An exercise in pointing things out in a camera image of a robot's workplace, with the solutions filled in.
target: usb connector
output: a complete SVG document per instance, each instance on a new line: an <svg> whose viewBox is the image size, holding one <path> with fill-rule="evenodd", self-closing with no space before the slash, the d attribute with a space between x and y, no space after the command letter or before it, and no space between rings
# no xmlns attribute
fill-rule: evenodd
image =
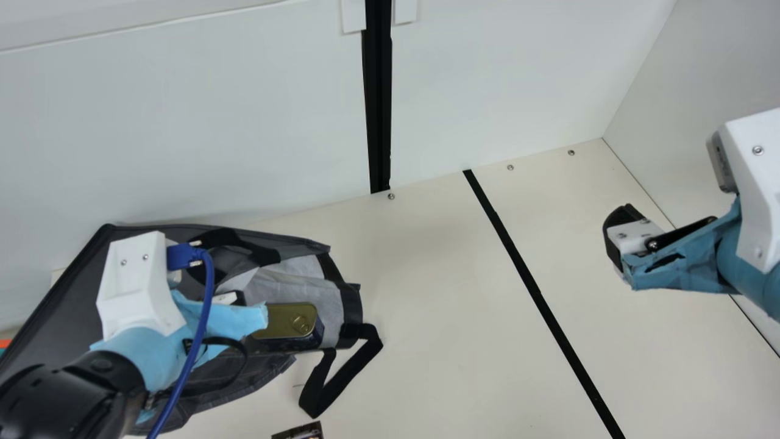
<svg viewBox="0 0 780 439"><path fill-rule="evenodd" d="M168 271L199 266L203 263L203 254L205 252L202 248L195 248L187 242L166 248Z"/></svg>

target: black strap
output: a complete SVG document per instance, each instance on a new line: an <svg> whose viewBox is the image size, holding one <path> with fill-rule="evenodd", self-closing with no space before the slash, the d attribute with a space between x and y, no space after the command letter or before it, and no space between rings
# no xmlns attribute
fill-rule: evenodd
<svg viewBox="0 0 780 439"><path fill-rule="evenodd" d="M221 228L213 229L208 232L199 234L192 238L190 242L200 241L199 248L205 248L211 250L217 247L238 247L243 248L249 252L246 257L257 264L257 266L270 266L272 264L278 264L282 261L282 257L279 252L273 248L266 248L261 245L253 244L249 241L244 241L236 233L234 229ZM206 283L206 270L203 266L195 266L187 269L187 273L193 277L198 283ZM227 273L220 269L219 260L214 260L214 281L219 284L227 276Z"/></svg>
<svg viewBox="0 0 780 439"><path fill-rule="evenodd" d="M188 340L185 340L185 351L189 354L189 349L186 346ZM211 345L219 345L219 346L229 346L230 348L234 348L235 350L241 352L243 355L243 363L241 363L241 367L239 367L238 371L230 378L224 381L219 381L217 383L213 384L197 384L193 386L187 386L184 387L184 390L182 390L181 398L192 398L194 396L200 396L202 394L211 393L213 391L220 391L222 389L225 389L227 387L230 387L233 383L236 382L236 380L239 379L241 376L241 373L246 368L246 364L249 362L249 352L246 349L246 346L243 345L240 341L233 340L232 338L227 337L206 337L203 339L203 341L200 343L202 346L205 346L206 349L208 349ZM173 387L169 387L163 391L161 391L155 398L157 400L162 398L168 398L171 396L171 393L173 391Z"/></svg>
<svg viewBox="0 0 780 439"><path fill-rule="evenodd" d="M358 338L365 340L366 343L358 349L352 358L347 360L344 366L336 372L327 384L325 383L325 379L328 378L328 372L330 372L333 360L336 358L336 350L334 348L323 350L324 355L322 356L322 360L312 371L306 385L303 386L303 391L298 400L298 406L311 416L312 419L319 417L319 415L327 410L328 407L333 404L333 401L335 401L344 389L346 389L352 379L357 376L357 374L366 367L366 364L374 359L384 347L382 340L379 339L377 328L374 327L374 325L362 323L360 325L345 326L355 326L358 332Z"/></svg>
<svg viewBox="0 0 780 439"><path fill-rule="evenodd" d="M249 258L252 262L259 266L270 266L271 264L278 264L282 261L279 256L279 252L273 248L266 248L261 245L252 244L249 241L244 241L236 233L234 229L221 228L213 229L200 234L191 241L200 241L199 248L206 248L207 250L217 247L239 247L250 251Z"/></svg>

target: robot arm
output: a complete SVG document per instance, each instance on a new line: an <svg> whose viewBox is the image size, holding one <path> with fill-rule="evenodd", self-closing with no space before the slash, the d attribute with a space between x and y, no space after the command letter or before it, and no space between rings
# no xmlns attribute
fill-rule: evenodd
<svg viewBox="0 0 780 439"><path fill-rule="evenodd" d="M723 125L707 143L722 218L665 233L631 205L604 222L609 258L635 290L743 294L780 321L780 109Z"/></svg>
<svg viewBox="0 0 780 439"><path fill-rule="evenodd" d="M172 290L181 269L202 262L203 302ZM226 348L205 351L204 336L240 340L268 325L263 304L212 308L213 281L205 250L166 242L160 232L112 242L97 295L103 340L61 369L31 366L3 383L0 439L115 439L157 405L162 415L149 436L156 437L192 368ZM168 389L162 408L156 395Z"/></svg>

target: cable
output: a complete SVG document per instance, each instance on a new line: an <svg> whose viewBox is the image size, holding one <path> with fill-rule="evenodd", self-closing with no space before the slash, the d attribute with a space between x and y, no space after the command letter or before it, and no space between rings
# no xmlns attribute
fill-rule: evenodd
<svg viewBox="0 0 780 439"><path fill-rule="evenodd" d="M165 403L165 407L162 409L160 416L157 418L157 422L154 423L154 426L147 435L147 439L155 439L162 431L162 427L165 426L165 422L168 421L171 413L173 413L176 402L179 401L179 397L184 390L184 385L190 378L190 373L192 372L200 351L200 343L203 341L203 337L206 334L206 323L208 322L208 315L211 311L211 299L214 297L214 262L211 260L211 256L206 250L199 248L193 250L195 251L197 259L203 261L206 269L206 292L203 297L203 310L200 312L200 320L197 324L192 346L190 346L190 353L187 355L187 360L184 362L182 373L179 375L179 379L176 380L173 392L171 393L171 398ZM171 268L170 260L168 261L168 268Z"/></svg>

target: black seam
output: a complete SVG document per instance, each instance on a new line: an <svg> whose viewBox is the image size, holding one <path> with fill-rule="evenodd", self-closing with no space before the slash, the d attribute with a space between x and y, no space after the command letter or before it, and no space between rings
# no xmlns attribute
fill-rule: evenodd
<svg viewBox="0 0 780 439"><path fill-rule="evenodd" d="M366 0L366 30L361 35L368 173L372 194L390 188L391 13L391 0Z"/></svg>
<svg viewBox="0 0 780 439"><path fill-rule="evenodd" d="M504 223L501 221L501 217L498 216L496 211L493 209L488 196L482 190L479 181L477 181L477 178L474 176L474 172L471 170L465 170L463 171L463 174L466 176L466 180L468 180L469 185L471 185L471 189L477 196L477 200L479 200L480 204L482 205L482 209L485 211L488 219L490 219L490 222L493 224L493 228L495 229L496 234L498 234L498 237L501 238L501 242L503 243L506 252L509 253L509 258L512 260L512 263L515 264L517 273L520 275L520 278L526 285L528 294L530 294L531 298L534 300L539 313L541 314L542 318L544 318L544 322L547 324L547 328L552 333L555 341L558 342L558 347L561 348L563 355L569 362L569 366L572 368L572 371L576 375L577 379L580 380L580 385L582 385L585 393L590 399L590 402L593 404L596 412L601 417L601 422L604 423L604 426L607 427L607 431L614 439L625 439L623 432L620 430L620 426L618 426L618 423L615 421L615 418L609 411L607 404L598 393L596 385L590 379L590 376L585 370L585 366L583 366L580 358L577 357L577 353L574 352L574 348L572 347L571 343L569 343L569 339L566 338L566 334L563 333L563 329L561 328L561 325L558 324L558 320L555 319L555 315L553 315L550 306L544 300L544 296L542 295L541 290L539 289L539 286L534 279L534 276L531 274L525 261L523 261L523 257L517 250L515 243L509 236L509 232L506 230L506 227L504 227Z"/></svg>

